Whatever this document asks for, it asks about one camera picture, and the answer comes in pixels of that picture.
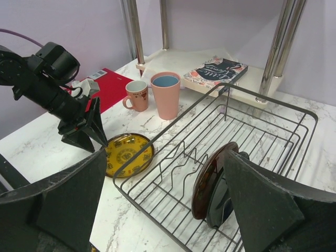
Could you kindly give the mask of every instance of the metal pole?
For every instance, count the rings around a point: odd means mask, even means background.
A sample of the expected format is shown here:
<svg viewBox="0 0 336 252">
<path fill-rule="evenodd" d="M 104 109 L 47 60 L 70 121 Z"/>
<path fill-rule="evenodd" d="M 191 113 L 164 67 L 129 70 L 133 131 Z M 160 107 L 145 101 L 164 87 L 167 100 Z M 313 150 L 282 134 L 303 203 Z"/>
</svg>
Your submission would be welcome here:
<svg viewBox="0 0 336 252">
<path fill-rule="evenodd" d="M 161 11 L 161 29 L 162 29 L 163 50 L 168 50 L 169 49 L 169 39 L 168 39 L 168 18 L 167 18 L 166 0 L 160 0 L 160 11 Z"/>
<path fill-rule="evenodd" d="M 120 0 L 121 9 L 122 9 L 122 15 L 125 22 L 126 32 L 127 32 L 127 40 L 128 40 L 128 46 L 131 54 L 132 60 L 137 58 L 137 52 L 135 48 L 133 33 L 132 33 L 132 27 L 130 22 L 130 13 L 129 13 L 129 7 L 127 0 Z"/>
<path fill-rule="evenodd" d="M 291 15 L 292 9 L 294 8 L 294 0 L 284 0 L 282 10 L 280 13 L 277 29 L 273 38 L 272 47 L 268 55 L 267 63 L 265 66 L 265 71 L 262 76 L 261 85 L 259 89 L 259 94 L 266 96 L 269 91 L 269 87 L 272 82 L 275 63 L 279 57 L 280 49 L 282 46 L 283 37 L 286 33 L 286 28 L 288 26 L 289 17 Z M 265 100 L 256 98 L 258 102 L 264 103 Z"/>
<path fill-rule="evenodd" d="M 138 16 L 138 9 L 137 9 L 136 3 L 137 3 L 136 0 L 128 0 L 130 22 L 131 22 L 132 33 L 134 36 L 134 42 L 135 42 L 136 53 L 137 53 L 136 57 L 138 58 L 138 64 L 143 65 L 145 64 L 145 60 L 143 57 L 139 16 Z"/>
<path fill-rule="evenodd" d="M 289 24 L 288 35 L 285 38 L 283 51 L 282 51 L 282 54 L 280 55 L 279 61 L 275 69 L 275 73 L 274 73 L 275 77 L 282 76 L 282 73 L 284 71 L 284 68 L 285 68 L 285 65 L 288 59 L 290 49 L 294 41 L 295 33 L 300 23 L 300 19 L 301 19 L 305 4 L 306 4 L 306 0 L 297 0 L 294 13 L 293 13 L 293 17 Z"/>
</svg>

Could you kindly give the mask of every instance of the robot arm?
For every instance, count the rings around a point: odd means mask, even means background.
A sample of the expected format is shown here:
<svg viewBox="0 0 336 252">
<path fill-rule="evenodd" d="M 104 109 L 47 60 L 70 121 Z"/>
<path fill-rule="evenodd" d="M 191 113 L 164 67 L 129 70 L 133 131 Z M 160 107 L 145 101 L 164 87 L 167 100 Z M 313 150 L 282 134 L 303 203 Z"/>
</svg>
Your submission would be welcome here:
<svg viewBox="0 0 336 252">
<path fill-rule="evenodd" d="M 94 152 L 90 138 L 107 146 L 99 98 L 90 99 L 81 92 L 75 98 L 61 88 L 71 89 L 66 84 L 75 78 L 79 66 L 76 58 L 52 42 L 26 58 L 0 46 L 0 86 L 12 86 L 15 100 L 24 95 L 59 118 L 62 142 Z"/>
</svg>

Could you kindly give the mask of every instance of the brown plate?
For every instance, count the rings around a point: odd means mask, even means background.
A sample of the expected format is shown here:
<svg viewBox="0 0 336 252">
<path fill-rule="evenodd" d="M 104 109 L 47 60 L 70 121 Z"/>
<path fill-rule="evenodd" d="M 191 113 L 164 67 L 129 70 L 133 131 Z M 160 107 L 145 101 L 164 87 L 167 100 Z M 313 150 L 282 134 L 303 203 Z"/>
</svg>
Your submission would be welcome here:
<svg viewBox="0 0 336 252">
<path fill-rule="evenodd" d="M 220 147 L 211 157 L 205 162 L 199 172 L 193 189 L 191 211 L 195 219 L 205 219 L 210 197 L 214 187 L 220 178 L 220 170 L 224 165 L 224 150 L 233 150 L 239 152 L 239 147 L 236 142 L 229 142 Z"/>
</svg>

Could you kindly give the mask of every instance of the mug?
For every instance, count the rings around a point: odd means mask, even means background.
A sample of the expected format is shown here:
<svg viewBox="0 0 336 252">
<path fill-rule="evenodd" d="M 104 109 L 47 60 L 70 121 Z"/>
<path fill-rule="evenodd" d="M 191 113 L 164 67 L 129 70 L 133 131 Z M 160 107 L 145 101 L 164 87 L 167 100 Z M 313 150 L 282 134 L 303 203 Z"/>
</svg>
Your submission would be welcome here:
<svg viewBox="0 0 336 252">
<path fill-rule="evenodd" d="M 181 77 L 174 72 L 159 72 L 151 78 L 157 112 L 163 120 L 172 120 L 179 113 Z"/>
<path fill-rule="evenodd" d="M 134 80 L 126 85 L 127 96 L 122 100 L 122 104 L 127 109 L 134 109 L 137 112 L 145 111 L 148 108 L 148 86 L 142 80 Z"/>
</svg>

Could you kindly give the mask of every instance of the pink cup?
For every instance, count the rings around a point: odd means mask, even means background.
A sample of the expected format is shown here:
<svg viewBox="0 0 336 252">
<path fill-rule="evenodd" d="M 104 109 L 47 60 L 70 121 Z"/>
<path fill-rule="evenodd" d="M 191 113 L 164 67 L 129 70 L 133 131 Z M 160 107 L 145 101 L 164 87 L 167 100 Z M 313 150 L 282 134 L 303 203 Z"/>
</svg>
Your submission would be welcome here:
<svg viewBox="0 0 336 252">
<path fill-rule="evenodd" d="M 151 78 L 159 117 L 172 120 L 179 113 L 181 77 L 174 72 L 159 72 Z"/>
</svg>

